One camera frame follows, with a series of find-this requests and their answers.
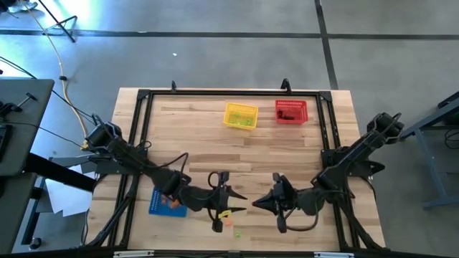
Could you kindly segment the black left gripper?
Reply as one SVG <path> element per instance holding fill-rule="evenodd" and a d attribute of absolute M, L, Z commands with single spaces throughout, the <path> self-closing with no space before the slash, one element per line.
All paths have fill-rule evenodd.
<path fill-rule="evenodd" d="M 191 209 L 192 211 L 201 211 L 206 209 L 209 217 L 212 220 L 212 231 L 222 233 L 223 222 L 219 218 L 220 214 L 226 211 L 232 213 L 244 211 L 244 207 L 229 207 L 229 197 L 236 199 L 247 200 L 247 197 L 237 193 L 231 186 L 227 185 L 230 177 L 229 171 L 212 172 L 209 177 L 217 176 L 217 185 L 212 189 L 203 189 L 197 186 L 184 186 L 179 192 L 180 203 Z"/>

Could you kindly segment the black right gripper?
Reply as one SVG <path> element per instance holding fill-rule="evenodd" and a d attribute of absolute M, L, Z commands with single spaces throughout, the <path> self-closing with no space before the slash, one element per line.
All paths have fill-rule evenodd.
<path fill-rule="evenodd" d="M 280 233 L 287 231 L 305 232 L 314 229 L 318 223 L 318 194 L 312 188 L 296 189 L 284 175 L 273 174 L 274 185 L 271 194 L 252 202 L 255 208 L 269 211 L 277 216 L 277 227 Z M 315 216 L 308 226 L 288 226 L 287 219 L 295 211 Z"/>

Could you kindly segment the blue plastic basket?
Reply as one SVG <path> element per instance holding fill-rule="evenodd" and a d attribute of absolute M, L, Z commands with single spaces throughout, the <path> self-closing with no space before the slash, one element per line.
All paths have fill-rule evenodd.
<path fill-rule="evenodd" d="M 172 216 L 172 217 L 179 217 L 184 218 L 187 215 L 187 207 L 183 205 L 179 205 L 177 208 L 172 209 L 170 207 L 171 203 L 173 202 L 171 199 L 163 204 L 161 203 L 161 197 L 164 196 L 156 187 L 153 189 L 150 207 L 149 207 L 149 214 L 151 215 L 159 215 L 159 216 Z"/>

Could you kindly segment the white label strip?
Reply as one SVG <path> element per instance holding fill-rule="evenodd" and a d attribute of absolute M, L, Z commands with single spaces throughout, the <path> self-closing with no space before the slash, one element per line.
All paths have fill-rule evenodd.
<path fill-rule="evenodd" d="M 153 257 L 154 251 L 152 250 L 127 250 L 114 252 L 113 258 L 145 258 Z"/>
<path fill-rule="evenodd" d="M 353 253 L 346 252 L 314 252 L 314 258 L 355 258 Z"/>

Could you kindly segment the yellow plastic basket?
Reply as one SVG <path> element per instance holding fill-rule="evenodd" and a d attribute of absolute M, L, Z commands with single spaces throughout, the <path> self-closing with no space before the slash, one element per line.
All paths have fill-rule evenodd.
<path fill-rule="evenodd" d="M 239 113 L 240 118 L 235 118 L 234 114 Z M 253 130 L 257 126 L 257 117 L 258 117 L 258 107 L 252 105 L 243 105 L 239 103 L 227 103 L 225 112 L 224 112 L 224 120 L 223 123 L 232 128 L 239 128 L 243 130 Z M 248 118 L 253 119 L 253 123 L 249 125 L 238 125 L 237 121 L 246 121 Z M 231 120 L 235 120 L 236 124 L 230 124 Z"/>

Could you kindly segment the red plastic basket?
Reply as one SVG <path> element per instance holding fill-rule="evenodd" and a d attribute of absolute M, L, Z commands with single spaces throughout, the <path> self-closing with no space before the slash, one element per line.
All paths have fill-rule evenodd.
<path fill-rule="evenodd" d="M 295 120 L 278 118 L 278 112 L 282 110 L 284 115 L 294 115 Z M 276 100 L 275 119 L 277 124 L 302 125 L 308 121 L 307 103 L 304 100 Z"/>

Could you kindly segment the white paper sheets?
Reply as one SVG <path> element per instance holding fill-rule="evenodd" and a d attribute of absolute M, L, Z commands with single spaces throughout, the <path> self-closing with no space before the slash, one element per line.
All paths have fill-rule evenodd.
<path fill-rule="evenodd" d="M 66 217 L 84 213 L 90 208 L 92 191 L 81 190 L 52 179 L 46 179 L 45 184 L 54 214 L 62 212 Z"/>

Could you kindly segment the grey metal table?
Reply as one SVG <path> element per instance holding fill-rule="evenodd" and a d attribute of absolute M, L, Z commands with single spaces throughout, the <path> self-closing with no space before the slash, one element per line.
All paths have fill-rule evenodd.
<path fill-rule="evenodd" d="M 448 146 L 448 132 L 457 130 L 459 134 L 459 91 L 445 98 L 437 104 L 437 110 L 425 118 L 417 121 L 408 129 L 404 129 L 400 139 L 405 140 L 414 136 L 421 147 L 430 176 L 437 191 L 437 198 L 422 204 L 423 209 L 431 209 L 440 206 L 459 204 L 459 195 L 449 195 L 441 179 L 440 173 L 435 167 L 435 157 L 430 151 L 425 139 L 425 131 L 444 130 L 444 143 Z"/>

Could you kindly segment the dark grey desk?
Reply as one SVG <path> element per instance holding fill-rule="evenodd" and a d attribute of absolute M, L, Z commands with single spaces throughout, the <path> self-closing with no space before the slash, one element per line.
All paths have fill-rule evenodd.
<path fill-rule="evenodd" d="M 95 180 L 31 152 L 54 80 L 0 79 L 0 103 L 19 104 L 29 92 L 22 111 L 11 112 L 0 125 L 12 124 L 11 139 L 0 157 L 0 254 L 11 253 L 38 176 L 93 191 Z"/>

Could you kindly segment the black tripod stand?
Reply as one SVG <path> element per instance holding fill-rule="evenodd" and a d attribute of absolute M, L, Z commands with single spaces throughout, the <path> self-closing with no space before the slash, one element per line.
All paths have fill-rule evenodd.
<path fill-rule="evenodd" d="M 74 16 L 70 16 L 70 17 L 68 17 L 66 19 L 63 19 L 63 20 L 59 21 L 54 16 L 54 14 L 47 8 L 47 6 L 43 3 L 42 0 L 37 0 L 37 1 L 43 6 L 44 10 L 50 15 L 52 20 L 55 22 L 52 26 L 46 28 L 45 31 L 43 32 L 43 34 L 45 32 L 51 32 L 53 29 L 58 29 L 58 30 L 60 30 L 62 32 L 62 35 L 67 36 L 72 43 L 76 43 L 76 39 L 73 37 L 73 32 L 74 32 L 75 25 L 77 23 L 78 17 L 76 15 L 74 15 Z M 70 28 L 67 29 L 66 25 L 69 22 L 72 22 L 72 23 L 71 23 Z"/>

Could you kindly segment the black aluminium table frame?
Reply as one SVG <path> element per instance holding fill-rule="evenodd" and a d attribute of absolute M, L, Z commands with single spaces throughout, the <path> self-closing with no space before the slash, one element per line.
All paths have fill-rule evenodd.
<path fill-rule="evenodd" d="M 276 100 L 304 100 L 308 121 L 302 125 L 277 124 Z M 253 130 L 223 123 L 227 103 L 258 107 Z M 188 153 L 184 172 L 192 184 L 208 187 L 212 171 L 229 171 L 229 184 L 247 200 L 230 199 L 230 206 L 245 207 L 223 223 L 222 233 L 212 231 L 206 211 L 184 218 L 149 214 L 153 184 L 146 176 L 116 174 L 95 188 L 88 214 L 87 239 L 92 240 L 108 222 L 124 192 L 134 191 L 134 202 L 120 218 L 111 244 L 129 249 L 189 251 L 337 251 L 361 247 L 354 228 L 334 204 L 326 204 L 314 229 L 281 234 L 276 218 L 252 202 L 273 185 L 272 175 L 288 177 L 296 188 L 308 188 L 322 169 L 321 151 L 350 145 L 360 136 L 351 93 L 346 90 L 261 90 L 166 88 L 119 90 L 112 121 L 133 143 L 146 141 L 148 157 L 168 163 Z M 301 211 L 288 219 L 290 226 L 314 221 Z"/>

